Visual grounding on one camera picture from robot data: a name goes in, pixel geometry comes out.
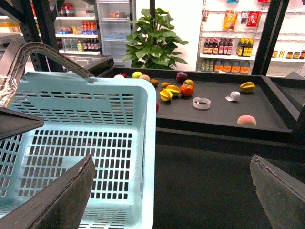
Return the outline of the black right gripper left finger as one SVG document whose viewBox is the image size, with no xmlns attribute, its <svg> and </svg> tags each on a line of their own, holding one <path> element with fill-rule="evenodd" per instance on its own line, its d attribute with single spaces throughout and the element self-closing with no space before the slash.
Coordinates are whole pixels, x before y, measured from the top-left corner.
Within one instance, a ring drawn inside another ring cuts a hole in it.
<svg viewBox="0 0 305 229">
<path fill-rule="evenodd" d="M 77 229 L 88 203 L 95 166 L 87 155 L 0 220 L 2 229 Z"/>
</svg>

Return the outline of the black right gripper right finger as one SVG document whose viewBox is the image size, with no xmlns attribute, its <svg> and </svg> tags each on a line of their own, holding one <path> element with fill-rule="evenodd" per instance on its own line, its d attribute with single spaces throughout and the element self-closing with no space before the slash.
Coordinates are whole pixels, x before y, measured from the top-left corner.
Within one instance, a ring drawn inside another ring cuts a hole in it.
<svg viewBox="0 0 305 229">
<path fill-rule="evenodd" d="M 305 227 L 305 184 L 258 155 L 250 162 L 253 185 L 274 229 Z"/>
</svg>

